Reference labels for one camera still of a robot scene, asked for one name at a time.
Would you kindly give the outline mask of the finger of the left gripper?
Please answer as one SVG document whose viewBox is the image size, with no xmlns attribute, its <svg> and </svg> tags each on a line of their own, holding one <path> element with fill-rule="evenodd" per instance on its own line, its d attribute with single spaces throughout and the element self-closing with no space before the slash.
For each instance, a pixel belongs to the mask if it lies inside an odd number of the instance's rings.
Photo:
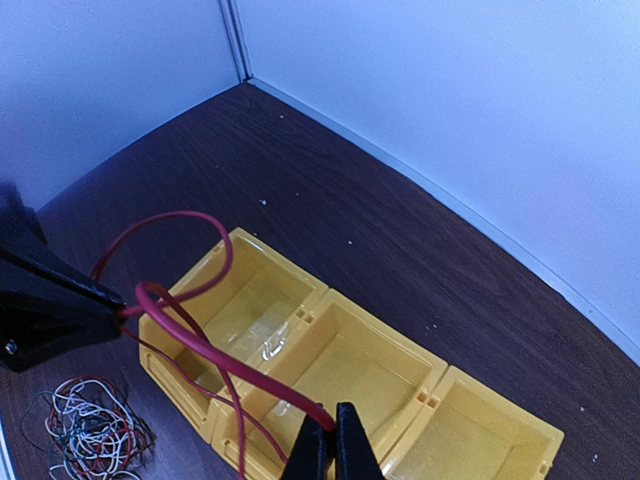
<svg viewBox="0 0 640 480">
<path fill-rule="evenodd" d="M 1 366 L 12 372 L 119 336 L 115 312 L 100 304 L 1 302 Z"/>
<path fill-rule="evenodd" d="M 62 262 L 51 253 L 33 258 L 1 248 L 1 293 L 57 303 L 88 300 L 117 311 L 121 296 Z"/>
</svg>

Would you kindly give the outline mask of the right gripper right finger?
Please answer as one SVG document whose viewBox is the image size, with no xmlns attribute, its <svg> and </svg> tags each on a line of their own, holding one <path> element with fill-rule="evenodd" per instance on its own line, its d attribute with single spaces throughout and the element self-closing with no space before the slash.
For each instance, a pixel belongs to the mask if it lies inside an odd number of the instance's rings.
<svg viewBox="0 0 640 480">
<path fill-rule="evenodd" d="M 337 404 L 335 438 L 336 479 L 384 479 L 364 427 L 352 403 Z"/>
</svg>

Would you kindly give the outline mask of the yellow three-compartment bin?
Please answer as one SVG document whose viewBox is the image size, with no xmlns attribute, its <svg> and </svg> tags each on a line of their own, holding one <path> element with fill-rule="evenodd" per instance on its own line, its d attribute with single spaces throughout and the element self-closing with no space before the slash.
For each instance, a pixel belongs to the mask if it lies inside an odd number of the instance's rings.
<svg viewBox="0 0 640 480">
<path fill-rule="evenodd" d="M 242 229 L 233 266 L 185 303 L 210 342 L 333 411 L 352 403 L 389 479 L 542 479 L 564 435 L 396 332 Z M 251 479 L 276 479 L 304 415 L 242 380 L 236 423 L 217 368 L 148 316 L 140 361 L 200 436 Z"/>
</svg>

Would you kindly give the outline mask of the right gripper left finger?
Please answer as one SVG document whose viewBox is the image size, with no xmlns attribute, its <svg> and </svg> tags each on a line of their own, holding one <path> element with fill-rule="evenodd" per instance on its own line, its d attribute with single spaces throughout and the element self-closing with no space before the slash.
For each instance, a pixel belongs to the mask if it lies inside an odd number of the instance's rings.
<svg viewBox="0 0 640 480">
<path fill-rule="evenodd" d="M 327 480 L 333 460 L 334 432 L 306 416 L 280 479 Z"/>
</svg>

